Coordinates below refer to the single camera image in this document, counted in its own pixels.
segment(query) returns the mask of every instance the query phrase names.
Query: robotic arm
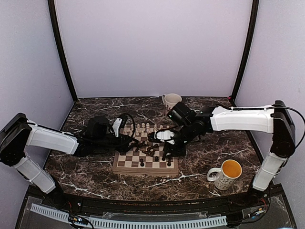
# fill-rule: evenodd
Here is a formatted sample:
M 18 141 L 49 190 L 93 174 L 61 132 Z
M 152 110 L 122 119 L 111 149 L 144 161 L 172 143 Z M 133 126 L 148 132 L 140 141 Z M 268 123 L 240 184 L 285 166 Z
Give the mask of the robotic arm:
M 264 107 L 203 107 L 196 113 L 179 102 L 167 116 L 181 129 L 153 132 L 149 135 L 149 140 L 165 142 L 163 157 L 171 157 L 184 156 L 185 146 L 189 142 L 213 131 L 254 130 L 273 133 L 270 152 L 253 180 L 252 188 L 264 191 L 295 152 L 295 126 L 287 110 L 281 107 L 285 107 L 285 104 L 276 101 L 274 105 Z
M 40 146 L 80 157 L 96 149 L 115 148 L 125 153 L 138 143 L 133 136 L 120 134 L 127 119 L 127 115 L 122 114 L 110 125 L 107 118 L 97 116 L 89 120 L 80 135 L 75 135 L 38 125 L 19 113 L 0 132 L 0 162 L 14 167 L 38 186 L 54 205 L 61 207 L 65 205 L 62 188 L 54 177 L 31 160 L 24 152 L 25 146 Z

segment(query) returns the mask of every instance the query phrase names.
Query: chessboard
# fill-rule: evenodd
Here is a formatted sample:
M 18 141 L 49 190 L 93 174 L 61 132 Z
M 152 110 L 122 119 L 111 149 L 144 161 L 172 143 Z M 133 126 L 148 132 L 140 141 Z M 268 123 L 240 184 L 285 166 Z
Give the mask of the chessboard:
M 171 160 L 166 159 L 162 161 L 163 156 L 163 146 L 164 143 L 152 143 L 147 141 L 147 135 L 151 132 L 156 132 L 159 129 L 163 129 L 160 125 L 157 128 L 150 127 L 149 124 L 139 124 L 136 127 L 136 132 L 134 138 L 139 140 L 139 143 L 144 142 L 147 146 L 142 146 L 141 148 L 134 147 L 128 151 L 125 155 L 120 155 L 119 152 L 115 153 L 112 171 L 115 174 L 123 175 L 150 175 L 150 176 L 175 176 L 178 174 L 178 159 L 172 157 Z M 125 135 L 131 135 L 133 131 L 132 125 L 127 125 L 124 128 L 123 133 Z M 145 154 L 147 149 L 154 146 L 151 155 Z

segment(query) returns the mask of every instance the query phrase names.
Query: dark marble surface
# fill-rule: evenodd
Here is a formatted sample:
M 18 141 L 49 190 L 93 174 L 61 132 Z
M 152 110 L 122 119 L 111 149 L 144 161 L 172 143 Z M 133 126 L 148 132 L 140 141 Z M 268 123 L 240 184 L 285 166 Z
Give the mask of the dark marble surface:
M 226 98 L 183 98 L 190 108 L 223 103 Z M 136 123 L 173 125 L 164 115 L 161 98 L 80 99 L 71 111 L 63 131 L 80 132 L 91 117 L 105 115 L 111 122 L 121 113 L 130 113 Z M 45 169 L 54 175 L 66 193 L 94 198 L 157 201 L 211 198 L 245 192 L 259 168 L 259 160 L 244 131 L 206 134 L 187 146 L 187 156 L 179 159 L 176 177 L 124 176 L 112 172 L 114 152 L 78 158 L 52 151 Z M 241 177 L 227 191 L 206 180 L 212 167 L 227 159 L 243 167 Z

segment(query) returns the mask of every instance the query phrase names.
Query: white mug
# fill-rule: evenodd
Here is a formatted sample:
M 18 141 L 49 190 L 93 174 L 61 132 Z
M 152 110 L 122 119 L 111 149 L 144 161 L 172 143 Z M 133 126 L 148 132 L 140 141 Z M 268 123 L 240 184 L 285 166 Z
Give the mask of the white mug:
M 162 101 L 165 105 L 165 112 L 168 113 L 177 103 L 182 101 L 182 97 L 178 94 L 164 94 Z
M 214 182 L 216 188 L 227 190 L 242 174 L 242 166 L 235 160 L 226 160 L 221 168 L 211 168 L 208 172 L 208 181 Z M 211 173 L 217 173 L 216 176 L 210 177 Z

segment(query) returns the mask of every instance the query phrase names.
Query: lavender wall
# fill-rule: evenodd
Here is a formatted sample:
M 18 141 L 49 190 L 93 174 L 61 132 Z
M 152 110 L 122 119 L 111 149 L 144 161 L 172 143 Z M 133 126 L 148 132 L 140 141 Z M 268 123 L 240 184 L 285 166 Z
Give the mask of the lavender wall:
M 305 115 L 305 1 L 261 1 L 253 44 L 245 71 L 238 106 L 272 104 L 283 100 Z M 304 131 L 302 120 L 290 112 L 299 141 Z M 265 156 L 272 136 L 254 133 Z M 298 224 L 305 225 L 305 142 L 276 177 L 282 183 Z
M 57 54 L 46 0 L 0 2 L 0 129 L 18 112 L 59 128 L 72 106 Z M 28 147 L 43 165 L 48 151 Z M 28 187 L 13 168 L 0 164 L 1 228 L 15 228 Z
M 251 0 L 57 0 L 79 97 L 229 96 Z

